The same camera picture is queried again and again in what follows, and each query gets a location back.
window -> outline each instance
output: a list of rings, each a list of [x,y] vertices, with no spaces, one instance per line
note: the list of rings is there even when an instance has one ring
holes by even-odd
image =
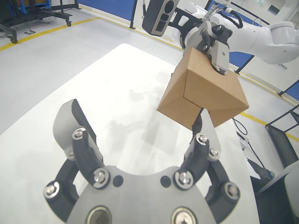
[[[268,11],[274,15],[277,15],[280,10],[278,8],[274,7],[273,5],[271,5],[269,7]]]

white floor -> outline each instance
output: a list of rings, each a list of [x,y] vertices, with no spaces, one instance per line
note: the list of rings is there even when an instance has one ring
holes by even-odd
[[[68,13],[73,14],[73,22],[96,17],[83,10],[72,9]],[[28,25],[37,33],[65,25],[59,18],[57,22],[46,24],[48,21],[44,19]],[[19,40],[27,37],[23,34],[27,30],[26,25],[18,26]],[[8,43],[10,41],[0,40],[0,47]],[[122,43],[175,66],[182,58],[181,50],[101,19],[73,25],[0,51],[0,134],[54,90]],[[250,104],[247,114],[270,122],[292,108],[259,87],[243,79],[240,82]],[[281,172],[283,167],[264,126],[241,115],[237,119],[246,126],[251,145],[265,167],[275,174]],[[287,117],[278,127],[286,129],[292,122],[292,118]],[[299,129],[290,133],[299,137]],[[291,143],[299,152],[299,143],[294,140]],[[250,148],[246,148],[244,154],[259,163]]]

white table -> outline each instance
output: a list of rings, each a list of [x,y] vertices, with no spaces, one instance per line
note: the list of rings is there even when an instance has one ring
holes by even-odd
[[[50,210],[43,189],[66,160],[52,127],[61,105],[77,98],[97,135],[106,165],[131,174],[153,174],[180,166],[192,133],[156,111],[174,66],[121,44],[65,83],[0,136],[0,222],[62,223]],[[233,213],[223,223],[259,223],[256,203],[234,125],[216,128],[221,158],[241,191]],[[78,193],[86,181],[78,174]],[[210,185],[204,175],[198,187]]]

caster wheel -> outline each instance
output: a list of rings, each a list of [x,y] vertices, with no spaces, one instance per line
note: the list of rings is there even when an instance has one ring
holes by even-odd
[[[18,42],[18,40],[17,40],[16,38],[11,38],[11,42],[12,42],[13,44],[16,44],[16,43]]]

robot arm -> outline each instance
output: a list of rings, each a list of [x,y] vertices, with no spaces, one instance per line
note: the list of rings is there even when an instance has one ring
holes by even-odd
[[[208,19],[216,25],[223,25],[230,29],[233,34],[228,39],[230,52],[243,52],[254,55],[268,64],[286,63],[299,56],[299,30],[289,21],[278,22],[272,25],[258,27],[243,22],[242,28],[237,28],[228,19],[220,14],[213,13],[211,8],[206,11],[202,7],[190,3],[186,11],[199,19]],[[173,30],[173,39],[182,47],[180,41],[181,33]],[[188,44],[190,35],[186,37],[185,44]]]

